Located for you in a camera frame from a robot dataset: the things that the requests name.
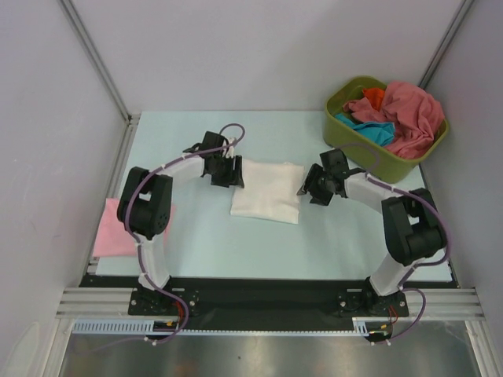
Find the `white t shirt with print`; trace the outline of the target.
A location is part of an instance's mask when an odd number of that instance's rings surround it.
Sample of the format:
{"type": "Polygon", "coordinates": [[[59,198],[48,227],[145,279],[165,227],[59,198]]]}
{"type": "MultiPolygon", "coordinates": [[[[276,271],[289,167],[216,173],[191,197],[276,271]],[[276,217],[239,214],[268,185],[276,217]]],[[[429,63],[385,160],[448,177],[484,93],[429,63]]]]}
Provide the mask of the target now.
{"type": "Polygon", "coordinates": [[[299,223],[297,192],[304,167],[292,163],[243,161],[244,187],[234,190],[230,214],[288,224],[299,223]]]}

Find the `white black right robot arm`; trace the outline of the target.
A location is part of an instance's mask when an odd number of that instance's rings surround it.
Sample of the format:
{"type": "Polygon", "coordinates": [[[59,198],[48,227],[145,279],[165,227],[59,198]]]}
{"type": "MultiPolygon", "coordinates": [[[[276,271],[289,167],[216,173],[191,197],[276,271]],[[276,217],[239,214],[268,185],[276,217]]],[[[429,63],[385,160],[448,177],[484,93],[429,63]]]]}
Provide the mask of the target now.
{"type": "Polygon", "coordinates": [[[425,188],[404,191],[386,184],[362,168],[350,168],[341,149],[320,154],[297,194],[310,202],[330,204],[334,195],[352,199],[382,215],[387,254],[365,279],[357,309],[380,315],[398,300],[405,282],[416,269],[441,265],[450,256],[446,225],[425,188]]]}

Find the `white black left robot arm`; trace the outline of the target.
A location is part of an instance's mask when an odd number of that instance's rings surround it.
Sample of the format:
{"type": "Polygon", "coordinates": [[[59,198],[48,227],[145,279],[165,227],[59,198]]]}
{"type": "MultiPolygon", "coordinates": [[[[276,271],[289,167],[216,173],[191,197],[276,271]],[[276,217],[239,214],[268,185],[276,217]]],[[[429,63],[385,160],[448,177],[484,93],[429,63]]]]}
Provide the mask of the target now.
{"type": "Polygon", "coordinates": [[[244,139],[245,129],[238,123],[225,128],[234,126],[240,129],[239,137],[208,131],[201,142],[174,160],[153,170],[133,167],[127,175],[116,216],[134,241],[140,267],[138,283],[150,290],[145,302],[155,313],[168,312],[174,301],[188,309],[182,298],[165,289],[171,274],[163,235],[171,220],[174,188],[206,175],[212,185],[244,187],[242,156],[234,149],[244,139]]]}

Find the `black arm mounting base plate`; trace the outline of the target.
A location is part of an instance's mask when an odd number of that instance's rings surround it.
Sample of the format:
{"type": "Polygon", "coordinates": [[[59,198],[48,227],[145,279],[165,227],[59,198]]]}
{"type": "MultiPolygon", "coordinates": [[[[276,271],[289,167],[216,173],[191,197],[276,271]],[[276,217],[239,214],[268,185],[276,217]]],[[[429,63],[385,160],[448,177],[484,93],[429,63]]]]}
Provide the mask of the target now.
{"type": "Polygon", "coordinates": [[[132,317],[183,320],[195,331],[342,331],[354,317],[401,318],[412,302],[371,293],[364,280],[252,280],[173,277],[163,293],[131,276],[85,275],[81,288],[128,288],[132,317]]]}

